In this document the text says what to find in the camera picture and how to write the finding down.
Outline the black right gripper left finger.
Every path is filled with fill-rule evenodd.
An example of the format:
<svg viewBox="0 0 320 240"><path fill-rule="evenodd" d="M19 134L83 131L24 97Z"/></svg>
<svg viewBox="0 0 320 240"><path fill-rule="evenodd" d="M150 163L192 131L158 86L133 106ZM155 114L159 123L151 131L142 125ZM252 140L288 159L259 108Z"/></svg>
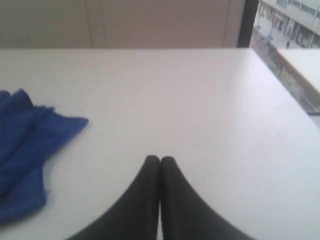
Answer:
<svg viewBox="0 0 320 240"><path fill-rule="evenodd" d="M160 159L148 155L123 195L71 240L156 240L159 222Z"/></svg>

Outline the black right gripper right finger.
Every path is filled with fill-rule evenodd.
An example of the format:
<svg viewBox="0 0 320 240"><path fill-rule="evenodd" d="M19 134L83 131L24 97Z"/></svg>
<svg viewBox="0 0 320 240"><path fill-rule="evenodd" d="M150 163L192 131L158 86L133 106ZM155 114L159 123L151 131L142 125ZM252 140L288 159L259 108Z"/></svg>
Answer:
<svg viewBox="0 0 320 240"><path fill-rule="evenodd" d="M160 208L164 240L251 240L219 214L193 189L176 160L160 161Z"/></svg>

